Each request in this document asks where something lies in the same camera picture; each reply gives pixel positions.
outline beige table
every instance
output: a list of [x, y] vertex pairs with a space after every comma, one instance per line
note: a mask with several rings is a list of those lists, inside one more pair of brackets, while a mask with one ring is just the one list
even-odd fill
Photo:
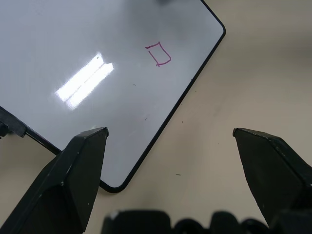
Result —
[[[116, 209], [161, 209], [172, 223], [191, 217], [208, 225], [216, 210], [264, 220], [234, 127], [283, 137], [312, 165], [312, 2], [207, 3], [227, 35], [128, 187], [116, 195], [99, 190], [86, 233], [99, 233]], [[0, 224], [52, 157], [27, 137], [0, 141]]]

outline whiteboard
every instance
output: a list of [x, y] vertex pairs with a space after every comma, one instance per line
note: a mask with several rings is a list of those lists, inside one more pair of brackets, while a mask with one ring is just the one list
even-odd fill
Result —
[[113, 191], [225, 34], [200, 0], [4, 0], [0, 31], [0, 106], [60, 150], [108, 127]]

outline pink square drawing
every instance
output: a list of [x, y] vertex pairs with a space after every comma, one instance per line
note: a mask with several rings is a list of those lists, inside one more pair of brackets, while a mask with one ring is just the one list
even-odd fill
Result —
[[146, 49], [149, 49], [149, 48], [152, 48], [152, 47], [155, 47], [155, 46], [158, 46], [158, 45], [160, 46], [160, 48], [162, 49], [162, 51], [165, 52], [165, 54], [169, 57], [169, 60], [167, 60], [166, 62], [160, 63], [160, 62], [157, 61], [157, 59], [156, 59], [155, 56], [151, 53], [151, 51], [148, 51], [148, 53], [150, 53], [150, 55], [151, 55], [151, 56], [153, 57], [153, 59], [155, 60], [156, 66], [160, 67], [161, 65], [165, 65], [165, 64], [167, 64], [168, 62], [171, 61], [170, 55], [169, 55], [169, 54], [165, 51], [165, 49], [161, 46], [160, 42], [156, 43], [155, 45], [147, 46], [147, 47], [145, 47], [145, 48], [146, 48]]

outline ink mark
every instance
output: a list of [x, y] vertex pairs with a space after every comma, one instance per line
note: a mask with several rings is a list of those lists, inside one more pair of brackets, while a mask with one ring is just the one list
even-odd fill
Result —
[[158, 45], [160, 46], [160, 48], [162, 49], [162, 51], [165, 52], [165, 54], [169, 57], [169, 60], [168, 60], [168, 61], [163, 62], [163, 63], [159, 63], [159, 62], [157, 61], [157, 59], [154, 57], [154, 55], [151, 53], [151, 51], [148, 51], [148, 53], [150, 53], [150, 55], [152, 56], [152, 58], [155, 60], [156, 66], [160, 67], [161, 65], [165, 65], [165, 64], [167, 64], [168, 62], [171, 61], [170, 55], [169, 55], [169, 54], [167, 53], [167, 51], [165, 51], [165, 49], [162, 47], [162, 45], [160, 44], [160, 41], [159, 41], [158, 43], [156, 43], [155, 45], [150, 45], [150, 46], [147, 46], [147, 47], [145, 47], [145, 48], [146, 48], [146, 49], [149, 49], [149, 48], [152, 48], [152, 47], [158, 46]]

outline black whiteboard frame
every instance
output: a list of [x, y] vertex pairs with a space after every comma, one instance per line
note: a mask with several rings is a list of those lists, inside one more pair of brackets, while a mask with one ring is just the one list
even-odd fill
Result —
[[[208, 60], [211, 58], [211, 56], [213, 55], [213, 53], [215, 52], [215, 50], [217, 49], [218, 45], [221, 43], [222, 39], [224, 38], [224, 36], [226, 34], [226, 29], [225, 29], [224, 24], [215, 15], [215, 13], [210, 9], [210, 7], [204, 2], [204, 0], [200, 0], [200, 1], [210, 11], [210, 13], [214, 16], [214, 18], [220, 23], [220, 25], [223, 28], [223, 34], [220, 37], [220, 39], [218, 40], [218, 42], [216, 43], [216, 45], [214, 46], [214, 48], [212, 49], [212, 51], [209, 53], [209, 55], [207, 56], [207, 58], [205, 59], [205, 61], [203, 62], [203, 64], [201, 65], [201, 67], [199, 68], [197, 73], [195, 74], [195, 76], [193, 77], [192, 81], [189, 83], [189, 85], [187, 86], [187, 88], [185, 89], [185, 91], [183, 92], [183, 94], [181, 95], [181, 97], [179, 98], [179, 100], [177, 101], [177, 103], [175, 104], [173, 109], [171, 110], [171, 112], [168, 114], [168, 116], [166, 117], [165, 121], [161, 125], [160, 129], [157, 131], [157, 133], [155, 134], [155, 136], [153, 137], [151, 142], [148, 144], [148, 146], [144, 150], [142, 156], [136, 162], [135, 166], [132, 168], [132, 170], [130, 171], [130, 173], [128, 174], [128, 176], [124, 180], [124, 182], [119, 187], [115, 187], [114, 188], [114, 187], [109, 186], [108, 184], [106, 184], [102, 180], [100, 181], [100, 187], [103, 188], [104, 190], [108, 191], [109, 193], [119, 193], [119, 192], [121, 192], [122, 190], [124, 190], [127, 187], [129, 182], [131, 181], [132, 177], [134, 176], [134, 174], [137, 172], [138, 168], [140, 167], [141, 163], [146, 158], [147, 154], [149, 153], [149, 151], [151, 150], [151, 148], [153, 147], [153, 145], [157, 141], [157, 139], [160, 136], [160, 134], [162, 133], [162, 131], [165, 129], [165, 127], [168, 124], [168, 122], [170, 121], [171, 117], [174, 115], [174, 113], [178, 109], [179, 105], [181, 104], [181, 102], [183, 101], [185, 96], [187, 95], [188, 91], [190, 90], [190, 88], [192, 87], [192, 85], [196, 81], [197, 77], [199, 76], [201, 71], [204, 69], [204, 67], [206, 66]], [[49, 151], [51, 151], [55, 155], [57, 155], [57, 154], [59, 154], [61, 152], [61, 150], [59, 148], [55, 147], [53, 144], [51, 144], [49, 141], [47, 141], [44, 137], [40, 136], [38, 133], [36, 133], [34, 130], [32, 130], [30, 127], [28, 127], [26, 124], [24, 124], [22, 121], [20, 121], [20, 122], [26, 127], [26, 132], [25, 132], [26, 135], [30, 136], [32, 139], [37, 141], [39, 144], [44, 146], [46, 149], [48, 149]]]

